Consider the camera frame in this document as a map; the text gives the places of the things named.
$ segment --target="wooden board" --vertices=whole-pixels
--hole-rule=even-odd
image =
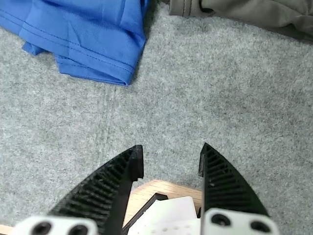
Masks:
[[[194,199],[196,210],[201,206],[201,191],[175,185],[166,181],[152,180],[139,186],[132,191],[124,219],[124,225],[146,204],[146,202],[155,194],[161,193],[168,196],[169,199],[177,197],[191,196]],[[0,234],[9,235],[12,227],[0,225]]]

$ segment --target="gray carpet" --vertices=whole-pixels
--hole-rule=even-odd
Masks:
[[[313,217],[313,46],[153,1],[135,79],[58,73],[0,29],[0,224],[47,212],[101,164],[144,146],[145,178],[199,188],[206,141],[243,174],[282,234]]]

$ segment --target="white plastic part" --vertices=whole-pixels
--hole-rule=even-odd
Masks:
[[[200,219],[146,226],[138,235],[200,235]]]
[[[215,215],[227,217],[230,226],[213,223],[212,218]],[[265,233],[253,229],[251,226],[253,222],[267,226],[269,231]],[[212,208],[204,214],[202,229],[201,235],[280,235],[277,225],[265,215],[217,208]]]
[[[91,219],[72,218],[72,217],[54,217],[54,216],[33,216],[21,223],[18,223],[13,229],[11,235],[32,235],[36,225],[48,222],[51,229],[48,235],[68,235],[69,231],[77,226],[84,225],[88,229],[87,235],[97,235],[98,228],[96,223]]]
[[[197,218],[192,197],[155,201],[129,228],[128,235],[138,235],[146,226]]]

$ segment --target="olive green fabric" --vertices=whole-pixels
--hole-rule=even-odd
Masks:
[[[313,0],[170,0],[170,15],[222,16],[313,43]]]

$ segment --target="blue shirt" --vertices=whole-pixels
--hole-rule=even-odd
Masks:
[[[61,73],[129,85],[149,1],[1,0],[0,25],[23,38],[27,52],[52,52]]]

